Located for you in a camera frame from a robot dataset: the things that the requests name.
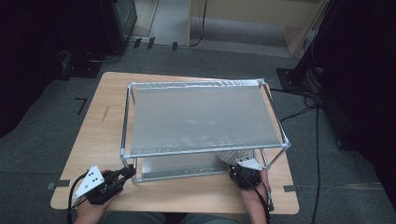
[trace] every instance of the metal rod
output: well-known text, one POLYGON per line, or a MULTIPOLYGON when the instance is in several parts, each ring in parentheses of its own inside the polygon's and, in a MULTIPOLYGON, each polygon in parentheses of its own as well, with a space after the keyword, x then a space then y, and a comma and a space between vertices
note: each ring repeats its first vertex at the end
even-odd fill
POLYGON ((265 156, 264 148, 260 148, 260 151, 262 152, 262 160, 264 161, 264 166, 266 168, 268 166, 268 160, 267 157, 265 156))
POLYGON ((287 142, 285 141, 286 134, 285 134, 285 131, 283 130, 282 123, 280 122, 280 119, 279 119, 279 117, 277 116, 276 108, 275 108, 275 106, 274 106, 274 102, 273 102, 273 100, 272 100, 272 97, 271 97, 271 95, 270 95, 270 92, 268 91, 268 88, 267 88, 266 85, 263 85, 263 86, 264 86, 265 92, 267 93, 268 100, 269 100, 270 103, 271 103, 271 107, 272 107, 273 110, 274 110, 274 114, 275 114, 275 117, 276 117, 276 121, 277 121, 277 123, 278 123, 278 125, 279 125, 280 133, 282 134, 283 143, 287 143, 287 142))
POLYGON ((271 166, 277 161, 277 159, 285 152, 285 150, 281 150, 275 157, 274 159, 271 161, 271 163, 268 165, 267 169, 269 170, 271 168, 271 166))
POLYGON ((134 100, 134 85, 133 85, 133 83, 129 83, 128 89, 130 89, 130 92, 131 92, 131 95, 132 95, 132 103, 134 103, 135 100, 134 100))
POLYGON ((125 167, 128 167, 128 162, 126 162, 126 159, 124 158, 124 154, 125 154, 126 131, 128 127, 128 111, 129 111, 131 89, 132 89, 132 85, 128 84, 128 89, 126 91, 125 113, 124 113, 124 122, 122 126, 122 138, 121 138, 121 149, 120 149, 120 159, 125 167))

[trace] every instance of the frosted glass panel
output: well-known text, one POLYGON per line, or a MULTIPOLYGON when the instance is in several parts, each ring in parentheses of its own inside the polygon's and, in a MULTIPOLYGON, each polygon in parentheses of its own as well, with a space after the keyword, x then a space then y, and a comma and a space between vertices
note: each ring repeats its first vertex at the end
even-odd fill
POLYGON ((134 87, 133 158, 281 147, 259 80, 134 87))

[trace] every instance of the person's leg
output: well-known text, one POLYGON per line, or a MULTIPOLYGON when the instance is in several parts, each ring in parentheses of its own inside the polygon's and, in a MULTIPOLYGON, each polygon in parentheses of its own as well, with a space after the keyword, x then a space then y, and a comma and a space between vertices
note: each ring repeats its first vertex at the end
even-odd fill
POLYGON ((104 215, 104 224, 165 224, 162 213, 153 212, 108 212, 104 215))
POLYGON ((238 221, 207 214, 187 214, 180 224, 240 224, 238 221))

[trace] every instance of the gray carpet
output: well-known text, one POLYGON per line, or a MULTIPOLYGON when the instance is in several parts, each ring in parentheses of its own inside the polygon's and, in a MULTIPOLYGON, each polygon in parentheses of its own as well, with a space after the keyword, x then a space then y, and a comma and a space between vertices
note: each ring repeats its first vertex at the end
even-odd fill
MULTIPOLYGON (((21 124, 0 139, 0 222, 65 223, 65 212, 50 207, 53 191, 47 183, 59 179, 79 127, 104 72, 129 72, 186 77, 264 77, 280 88, 276 68, 293 68, 298 59, 203 49, 146 45, 128 49, 116 61, 104 63, 98 78, 53 81, 21 124), (78 115, 82 102, 88 102, 78 115)), ((304 108, 303 97, 273 92, 278 115, 285 118, 304 108)), ((311 223, 317 186, 316 111, 283 122, 292 147, 287 153, 300 211, 273 215, 273 223, 311 223)), ((321 188, 315 223, 394 223, 395 210, 372 164, 358 152, 341 151, 326 112, 319 110, 321 188)))

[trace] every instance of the metal frame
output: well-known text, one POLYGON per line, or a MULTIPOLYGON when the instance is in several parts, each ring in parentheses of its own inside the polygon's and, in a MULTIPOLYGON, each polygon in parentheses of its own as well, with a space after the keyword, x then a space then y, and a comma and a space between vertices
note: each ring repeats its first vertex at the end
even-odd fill
MULTIPOLYGON (((279 146, 282 147, 282 149, 280 150, 280 152, 274 157, 273 160, 271 160, 270 162, 267 160, 267 157, 265 155, 264 149, 265 148, 273 148, 273 147, 278 147, 278 146, 269 146, 269 147, 261 147, 261 148, 255 148, 255 149, 259 149, 261 154, 262 154, 262 159, 264 161, 264 167, 265 169, 270 169, 271 166, 277 161, 277 159, 286 151, 289 149, 289 147, 291 146, 291 143, 288 139, 288 137, 286 136, 283 126, 280 122, 280 119, 276 113, 276 109, 272 100, 272 97, 268 91, 267 86, 265 85, 265 81, 264 79, 256 79, 258 82, 258 87, 260 88, 264 88, 265 93, 268 96, 268 100, 270 101, 271 107, 274 111, 274 114, 276 116, 276 121, 277 124, 279 126, 280 129, 280 133, 282 135, 282 140, 283 143, 281 143, 279 146)), ((130 103, 131 100, 133 102, 133 104, 135 104, 135 97, 134 97, 134 86, 136 86, 138 83, 136 82, 130 82, 128 83, 128 87, 127 87, 127 92, 126 92, 126 102, 125 102, 125 114, 124 114, 124 122, 123 122, 123 128, 122 128, 122 138, 121 138, 121 147, 120 147, 120 160, 122 162, 122 164, 125 167, 129 167, 128 161, 129 159, 133 159, 133 166, 136 169, 137 166, 137 158, 136 157, 132 157, 130 154, 125 154, 125 142, 126 142, 126 134, 127 134, 127 127, 128 127, 128 113, 129 113, 129 107, 130 107, 130 103)), ((173 177, 182 177, 183 175, 178 175, 178 176, 171 176, 171 177, 166 177, 166 178, 173 178, 173 177)), ((157 180, 157 179, 161 179, 161 178, 154 178, 154 179, 143 179, 143 178, 137 178, 136 176, 134 176, 132 178, 133 182, 143 182, 143 181, 149 181, 149 180, 157 180)))

